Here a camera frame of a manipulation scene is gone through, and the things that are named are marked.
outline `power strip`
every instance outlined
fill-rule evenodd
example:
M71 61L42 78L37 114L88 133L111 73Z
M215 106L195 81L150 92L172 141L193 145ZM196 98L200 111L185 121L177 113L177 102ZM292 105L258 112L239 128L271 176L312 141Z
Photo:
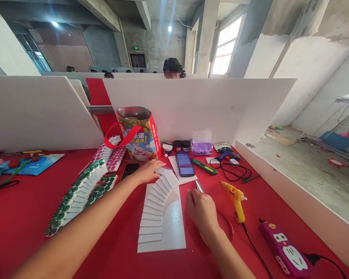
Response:
M265 222L259 226L259 230L284 273L291 274L295 278L309 275L312 265L277 225Z

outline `white partition board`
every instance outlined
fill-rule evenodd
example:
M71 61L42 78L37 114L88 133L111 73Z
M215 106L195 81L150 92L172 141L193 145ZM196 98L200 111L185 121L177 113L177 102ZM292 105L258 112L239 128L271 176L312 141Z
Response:
M349 223L239 140L235 149L349 267Z
M0 149L87 149L103 140L66 77L0 76Z
M150 74L150 73L112 73L114 75L114 79L164 79L163 73L158 74ZM196 78L196 74L186 74L186 78Z
M88 98L86 97L86 94L85 94L84 88L81 84L81 81L79 79L69 79L69 82L71 83L71 85L75 89L76 93L78 94L78 96L81 99L81 101L83 102L83 104L85 106L89 106L90 103L88 101Z
M104 79L115 109L141 106L161 141L209 130L212 142L256 142L296 79Z
M88 86L86 84L86 78L104 78L105 73L92 73L92 72L40 72L42 76L65 76L68 79L78 79L81 84Z

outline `blue object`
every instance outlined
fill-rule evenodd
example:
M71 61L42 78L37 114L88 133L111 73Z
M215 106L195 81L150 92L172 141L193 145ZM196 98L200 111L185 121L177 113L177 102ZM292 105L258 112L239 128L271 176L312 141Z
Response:
M326 144L332 146L336 150L346 151L346 148L349 147L349 138L346 138L336 133L331 133L330 135L328 135L329 133L331 132L325 132L323 135L320 136L320 139L322 139Z

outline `black cable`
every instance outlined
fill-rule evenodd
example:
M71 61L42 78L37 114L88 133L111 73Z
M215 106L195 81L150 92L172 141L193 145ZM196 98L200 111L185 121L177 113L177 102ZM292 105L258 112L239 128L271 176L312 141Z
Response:
M211 160L209 161L209 164L210 164L211 167L214 168L214 169L220 169L220 168L221 168L222 172L224 173L224 175L225 175L225 177L226 177L226 179L227 179L228 181L235 182L235 181L237 181L237 180L239 180L239 179L241 179L241 178L243 178L243 179L248 179L248 178L250 178L251 175L252 175L252 171L251 171L250 169L248 169L248 168L246 168L246 167L243 167L243 166L241 166L241 165L234 165L234 164L230 164L230 163L221 163L221 162L220 162L220 166L219 166L219 167L215 167L214 165L212 165L212 160L217 160L217 158L211 159ZM240 175L238 175L238 174L235 174L235 173L232 172L232 171L229 171L229 170L227 170L227 169L224 169L223 166L225 166L225 165L232 166L232 167L238 167L238 168L244 169L245 172L244 172L243 175L240 176ZM232 175L236 176L237 179L232 180L232 179L228 178L228 176L226 175L225 172L231 173Z
M261 255L260 255L260 253L257 251L256 247L253 245L251 239L249 238L249 235L248 235L248 232L247 232L247 227L245 226L245 223L241 223L241 225L243 226L243 229L244 229L244 231L245 231L245 234L247 235L247 238L248 238L249 242L251 243L252 247L253 247L254 250L256 251L257 256L259 256L261 262L264 264L265 269L266 269L266 271L268 272L270 279L273 279L273 276L272 276L272 274L270 273L270 270L268 269L268 266L266 265L266 263L264 262L264 260L262 259Z
M345 273L341 270L341 268L333 260L331 260L327 257L321 256L321 255L318 255L318 254L305 254L305 253L303 253L303 254L308 259L308 261L311 263L312 266L314 266L316 264L316 262L319 261L320 259L324 259L324 260L329 261L330 263L333 263L340 270L343 278L347 279Z
M0 184L0 190L2 190L4 188L13 187L14 185L17 185L18 183L19 183L19 180L13 180L13 181L5 182L3 184Z

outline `yellow glue gun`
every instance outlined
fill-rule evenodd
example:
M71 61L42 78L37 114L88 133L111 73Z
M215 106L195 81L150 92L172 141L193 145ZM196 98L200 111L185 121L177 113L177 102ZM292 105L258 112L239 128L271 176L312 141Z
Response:
M229 183L226 183L224 181L220 181L220 184L222 186L222 189L229 192L229 194L231 195L231 199L234 201L235 220L238 223L244 223L245 217L241 201L247 200L247 198L243 195L243 192L241 190L238 190L233 185L230 185Z

